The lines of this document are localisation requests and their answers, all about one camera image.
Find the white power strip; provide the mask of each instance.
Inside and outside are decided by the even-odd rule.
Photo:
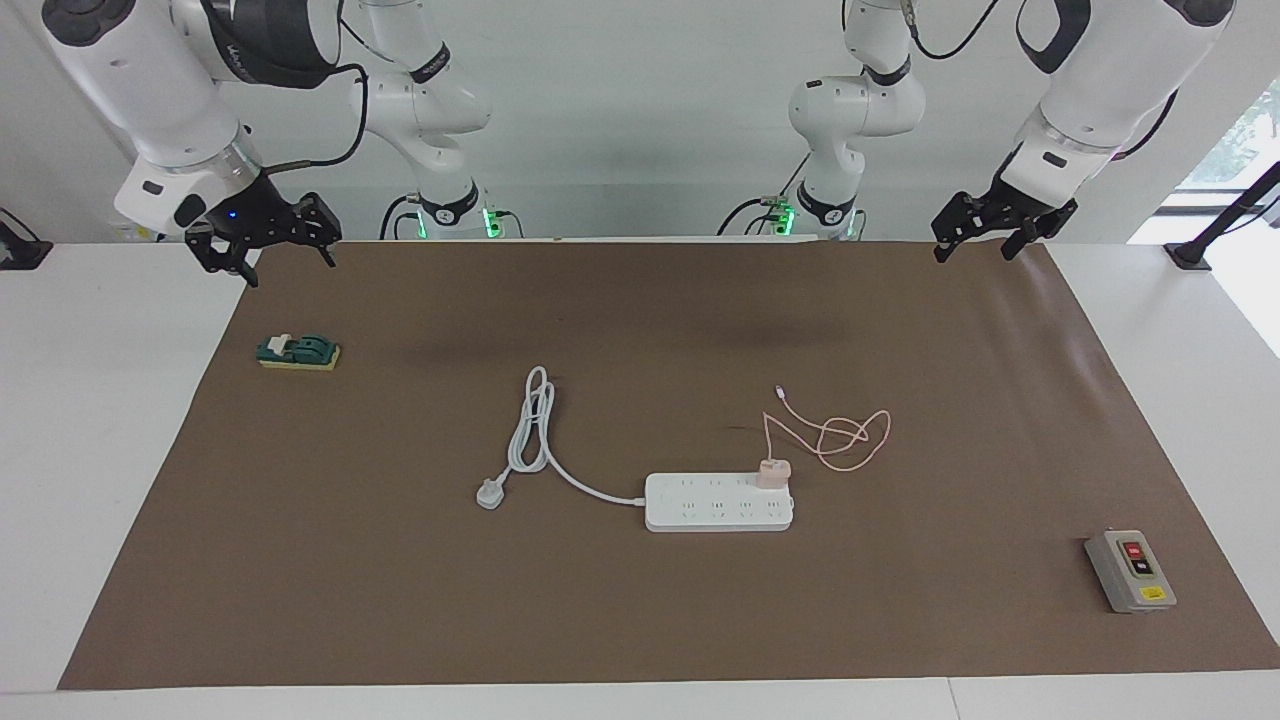
[[[778,533],[791,527],[791,491],[760,489],[755,473],[659,473],[644,483],[655,533]]]

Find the green led light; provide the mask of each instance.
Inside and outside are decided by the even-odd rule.
[[[489,211],[488,208],[484,209],[484,224],[485,229],[489,231],[489,237],[502,237],[502,223],[498,222],[497,215]]]
[[[845,240],[859,241],[863,238],[863,232],[867,229],[867,213],[858,210],[854,213],[854,219],[849,223],[849,228],[845,231]]]
[[[790,205],[783,205],[782,219],[778,220],[777,233],[778,234],[791,234],[791,228],[796,224],[796,211],[795,208]]]

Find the pink cable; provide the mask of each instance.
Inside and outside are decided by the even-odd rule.
[[[800,437],[800,434],[792,430],[791,428],[786,427],[781,420],[778,420],[773,415],[769,415],[768,413],[763,413],[764,442],[768,446],[769,460],[773,460],[773,437],[769,434],[769,423],[773,423],[774,425],[781,428],[785,433],[795,438],[795,441],[799,442],[801,446],[804,446],[804,448],[808,450],[814,457],[817,457],[819,462],[822,462],[828,469],[835,470],[837,473],[852,473],[854,470],[860,470],[865,468],[867,464],[870,462],[873,457],[876,457],[876,454],[879,452],[882,447],[884,447],[884,443],[888,442],[890,430],[893,428],[893,418],[888,414],[888,410],[877,410],[876,413],[872,414],[870,418],[863,420],[861,423],[859,423],[858,420],[850,420],[849,418],[831,418],[819,425],[817,423],[805,419],[803,415],[796,413],[795,409],[791,407],[791,404],[787,402],[787,393],[782,389],[782,387],[777,388],[777,393],[778,393],[778,400],[782,401],[782,406],[787,409],[787,413],[790,413],[792,418],[818,430],[818,442],[817,445],[809,445],[808,441]],[[842,455],[845,452],[849,452],[850,450],[854,448],[854,446],[856,446],[860,442],[870,442],[870,433],[868,433],[867,428],[882,415],[884,416],[884,436],[876,445],[876,447],[872,448],[872,451],[867,455],[867,457],[861,460],[861,462],[858,462],[856,465],[852,465],[850,468],[837,468],[836,465],[832,465],[829,460],[827,460],[827,457],[829,456]],[[854,428],[854,430],[837,428],[836,425],[841,423]],[[835,450],[823,450],[823,445],[827,441],[827,436],[845,437],[849,438],[849,442]]]

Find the black clamp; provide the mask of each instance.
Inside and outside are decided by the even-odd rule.
[[[289,205],[265,176],[250,188],[221,202],[206,215],[209,224],[187,231],[187,247],[209,273],[225,272],[257,287],[257,272],[248,264],[250,250],[288,242],[315,247],[330,268],[337,263],[329,247],[342,240],[342,223],[315,192]],[[228,243],[216,250],[214,240]]]
[[[1071,200],[1055,210],[998,179],[982,197],[957,192],[933,219],[933,237],[938,241],[933,256],[946,263],[961,242],[1011,229],[1014,233],[1000,247],[1005,260],[1011,261],[1037,240],[1057,236],[1078,209],[1079,204]]]

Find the black cable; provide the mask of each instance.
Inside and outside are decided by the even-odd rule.
[[[511,210],[499,210],[499,218],[516,218],[516,227],[520,228],[520,237],[525,237],[525,223],[520,222],[520,215],[512,213]]]
[[[805,163],[809,161],[809,158],[813,158],[813,150],[810,150],[809,154],[804,156],[804,160],[800,160],[800,165],[796,167],[796,172],[791,173],[791,179],[787,181],[787,184],[782,186],[782,192],[780,192],[778,195],[783,197],[787,196],[787,191],[791,190],[791,183],[794,183],[796,178],[800,177],[800,170],[804,169]]]
[[[392,217],[396,214],[396,210],[399,209],[401,205],[403,205],[403,204],[406,204],[406,202],[410,201],[410,197],[411,197],[410,195],[402,195],[402,196],[397,197],[387,208],[387,214],[383,215],[383,227],[381,227],[380,231],[378,231],[378,240],[387,240],[387,228],[390,227],[390,224],[392,224]]]
[[[759,218],[751,220],[751,224],[746,225],[746,234],[751,234],[751,228],[755,227],[755,223],[760,223],[760,228],[755,231],[755,234],[764,234],[764,228],[769,225],[769,220],[774,219],[777,218],[769,214],[760,215]]]
[[[360,127],[356,129],[356,140],[352,141],[351,147],[347,149],[342,155],[332,160],[294,160],[292,163],[280,163],[279,165],[269,165],[262,168],[262,174],[274,176],[278,173],[288,173],[292,170],[301,170],[303,168],[332,168],[333,165],[339,165],[351,159],[360,149],[360,142],[365,140],[365,127],[369,124],[369,72],[360,63],[349,63],[346,65],[338,65],[329,73],[333,77],[339,73],[348,73],[356,70],[360,73],[360,79],[356,81],[361,85],[361,106],[360,106]]]
[[[407,220],[407,219],[416,220],[417,219],[417,213],[404,213],[403,215],[396,218],[396,224],[393,225],[393,229],[392,229],[392,232],[394,233],[396,240],[401,238],[399,237],[399,224],[401,224],[401,220]]]
[[[764,201],[760,200],[759,197],[754,197],[754,199],[748,200],[746,202],[739,205],[737,208],[735,208],[733,211],[730,213],[727,218],[724,218],[724,222],[721,223],[721,229],[716,231],[716,236],[719,237],[719,236],[724,234],[724,231],[728,229],[728,224],[733,222],[733,218],[741,215],[742,210],[746,210],[748,208],[750,208],[753,205],[764,205]]]
[[[920,49],[920,53],[923,53],[925,58],[931,60],[950,60],[951,58],[959,55],[960,51],[963,51],[965,47],[968,47],[970,42],[973,42],[973,38],[978,36],[978,31],[982,29],[982,26],[987,24],[987,18],[991,17],[991,13],[996,10],[996,5],[998,4],[1000,0],[991,0],[991,4],[987,5],[987,10],[982,14],[980,18],[978,18],[978,24],[973,26],[973,29],[969,31],[969,35],[965,36],[965,38],[960,41],[960,45],[957,45],[956,49],[950,53],[942,53],[941,55],[931,53],[924,46],[924,44],[920,42],[920,29],[915,24],[911,24],[909,28],[911,31],[911,40],[915,41],[915,46]]]
[[[1111,161],[1119,163],[1120,160],[1124,160],[1132,156],[1134,152],[1142,150],[1148,142],[1151,142],[1151,138],[1156,137],[1156,133],[1160,132],[1160,128],[1165,126],[1165,120],[1169,119],[1169,113],[1172,111],[1174,102],[1176,101],[1178,101],[1178,91],[1175,90],[1172,95],[1169,96],[1169,100],[1165,101],[1165,109],[1160,111],[1160,117],[1156,118],[1156,124],[1151,126],[1151,129],[1147,131],[1147,135],[1144,135],[1143,138],[1135,142],[1134,146],[1130,147],[1129,150],[1117,152],[1116,156],[1111,159]]]
[[[346,18],[338,18],[338,24],[342,26],[342,29],[347,31],[351,35],[351,37],[356,40],[356,42],[361,44],[365,47],[365,50],[372,53],[378,59],[387,60],[388,63],[396,63],[396,60],[388,58],[387,55],[383,55],[380,51],[375,50],[372,45],[365,42],[365,38],[360,37],[360,33],[356,32],[353,27],[347,24]]]
[[[31,229],[31,225],[28,225],[27,223],[22,222],[22,218],[19,218],[18,215],[14,215],[13,213],[10,213],[9,210],[6,210],[5,208],[0,208],[0,213],[4,213],[10,220],[18,223],[18,227],[20,227],[22,229],[27,231],[27,234],[29,234],[32,240],[35,240],[36,242],[42,242],[40,240],[40,236],[36,234],[36,231]]]
[[[1266,208],[1263,208],[1261,213],[1258,213],[1257,215],[1254,215],[1253,219],[1251,219],[1249,222],[1244,223],[1243,225],[1238,225],[1238,227],[1234,227],[1234,228],[1231,228],[1229,231],[1225,231],[1222,234],[1231,234],[1233,232],[1243,231],[1244,228],[1247,228],[1247,227],[1252,225],[1253,223],[1261,220],[1262,215],[1266,215],[1271,210],[1275,210],[1276,204],[1280,204],[1280,195],[1277,195],[1276,199],[1272,200],[1270,205],[1267,205]]]

